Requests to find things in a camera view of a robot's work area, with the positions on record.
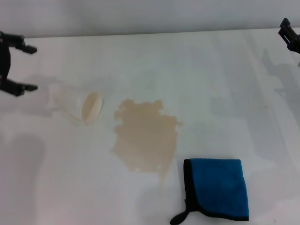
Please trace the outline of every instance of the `white wall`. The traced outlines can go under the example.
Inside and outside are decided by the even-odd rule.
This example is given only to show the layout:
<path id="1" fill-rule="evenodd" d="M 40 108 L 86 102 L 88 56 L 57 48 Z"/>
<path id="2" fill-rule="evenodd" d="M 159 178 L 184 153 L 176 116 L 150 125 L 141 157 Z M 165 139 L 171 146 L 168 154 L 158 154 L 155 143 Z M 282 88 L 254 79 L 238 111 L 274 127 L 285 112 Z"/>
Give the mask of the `white wall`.
<path id="1" fill-rule="evenodd" d="M 1 0 L 0 30 L 30 37 L 300 27 L 299 0 Z"/>

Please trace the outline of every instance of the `table surface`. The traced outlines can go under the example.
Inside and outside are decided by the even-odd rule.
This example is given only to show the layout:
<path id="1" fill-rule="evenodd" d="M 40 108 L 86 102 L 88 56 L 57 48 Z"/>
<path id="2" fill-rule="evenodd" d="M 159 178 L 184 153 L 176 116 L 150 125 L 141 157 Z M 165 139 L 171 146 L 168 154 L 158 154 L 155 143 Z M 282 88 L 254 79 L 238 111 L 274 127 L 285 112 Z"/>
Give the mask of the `table surface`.
<path id="1" fill-rule="evenodd" d="M 167 225 L 184 209 L 185 158 L 239 158 L 250 221 L 298 224 L 300 57 L 278 29 L 28 39 L 0 93 L 0 223 Z M 52 85 L 102 93 L 89 126 L 48 105 Z"/>

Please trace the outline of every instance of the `microfiber cloth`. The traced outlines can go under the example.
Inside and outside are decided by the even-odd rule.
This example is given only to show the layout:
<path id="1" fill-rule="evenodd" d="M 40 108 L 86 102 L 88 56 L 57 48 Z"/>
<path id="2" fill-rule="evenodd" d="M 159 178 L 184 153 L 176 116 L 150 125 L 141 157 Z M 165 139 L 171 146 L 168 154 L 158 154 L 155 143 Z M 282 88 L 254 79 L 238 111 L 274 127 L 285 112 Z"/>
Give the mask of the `microfiber cloth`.
<path id="1" fill-rule="evenodd" d="M 186 210 L 171 225 L 181 224 L 190 212 L 236 221 L 249 220 L 246 184 L 238 159 L 185 159 Z"/>

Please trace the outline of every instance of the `coffee spill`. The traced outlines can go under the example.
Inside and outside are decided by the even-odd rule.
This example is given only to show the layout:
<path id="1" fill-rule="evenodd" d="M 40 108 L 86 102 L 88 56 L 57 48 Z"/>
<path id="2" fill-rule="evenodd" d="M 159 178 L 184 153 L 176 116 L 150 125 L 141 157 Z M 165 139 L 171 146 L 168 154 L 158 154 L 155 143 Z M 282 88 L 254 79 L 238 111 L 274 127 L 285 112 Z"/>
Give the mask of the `coffee spill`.
<path id="1" fill-rule="evenodd" d="M 134 103 L 127 99 L 115 112 L 122 124 L 115 128 L 117 141 L 113 152 L 129 170 L 158 173 L 164 181 L 172 164 L 180 125 L 175 116 L 161 115 L 161 100 Z"/>

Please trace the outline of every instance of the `blue cloth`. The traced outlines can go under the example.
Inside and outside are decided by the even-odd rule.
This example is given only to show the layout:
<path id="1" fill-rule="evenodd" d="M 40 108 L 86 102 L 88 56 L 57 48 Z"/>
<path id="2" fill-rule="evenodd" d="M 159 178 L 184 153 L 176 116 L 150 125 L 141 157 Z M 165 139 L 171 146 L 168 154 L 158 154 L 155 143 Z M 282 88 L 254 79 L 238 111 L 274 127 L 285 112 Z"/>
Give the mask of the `blue cloth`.
<path id="1" fill-rule="evenodd" d="M 240 160 L 192 158 L 190 161 L 196 197 L 203 209 L 232 217 L 249 217 Z"/>

